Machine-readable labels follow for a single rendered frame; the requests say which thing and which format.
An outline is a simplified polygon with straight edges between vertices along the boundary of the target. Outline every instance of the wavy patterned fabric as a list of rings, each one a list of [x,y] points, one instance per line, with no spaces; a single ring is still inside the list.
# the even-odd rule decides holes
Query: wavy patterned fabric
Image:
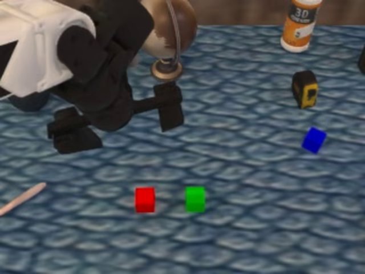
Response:
[[[46,139],[53,98],[36,114],[0,104],[0,203],[47,182],[0,217],[0,274],[364,274],[365,26],[317,27],[310,50],[285,52],[276,26],[201,27],[184,53],[185,125],[161,133],[157,111],[103,136],[105,147],[58,155]],[[152,94],[153,58],[129,72]],[[300,110],[296,71],[316,74]],[[318,155],[301,148],[314,126]],[[157,212],[133,209],[154,186]],[[185,213],[184,188],[206,188]]]

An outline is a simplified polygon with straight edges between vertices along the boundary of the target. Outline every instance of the brown background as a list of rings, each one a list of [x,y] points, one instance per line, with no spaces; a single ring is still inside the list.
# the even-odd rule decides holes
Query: brown background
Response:
[[[77,7],[98,0],[59,0]],[[200,25],[280,25],[290,0],[189,0]],[[365,25],[365,0],[323,0],[320,25]]]

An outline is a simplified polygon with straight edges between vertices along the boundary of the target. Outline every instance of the orange and white bottle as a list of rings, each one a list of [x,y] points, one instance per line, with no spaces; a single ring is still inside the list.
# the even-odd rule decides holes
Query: orange and white bottle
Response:
[[[292,53],[309,48],[310,39],[323,0],[291,0],[284,24],[281,46]]]

